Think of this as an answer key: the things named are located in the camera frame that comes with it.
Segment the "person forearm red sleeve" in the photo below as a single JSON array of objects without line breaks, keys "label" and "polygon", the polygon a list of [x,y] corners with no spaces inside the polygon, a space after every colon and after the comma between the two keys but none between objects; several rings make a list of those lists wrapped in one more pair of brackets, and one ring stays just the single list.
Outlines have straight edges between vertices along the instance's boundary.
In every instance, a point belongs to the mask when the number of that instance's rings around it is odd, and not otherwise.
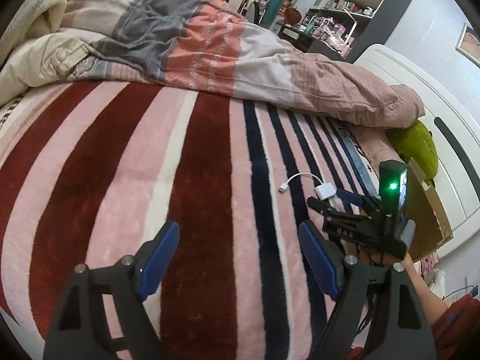
[{"label": "person forearm red sleeve", "polygon": [[479,300],[465,295],[448,306],[431,292],[408,253],[402,264],[430,324],[437,359],[479,359]]}]

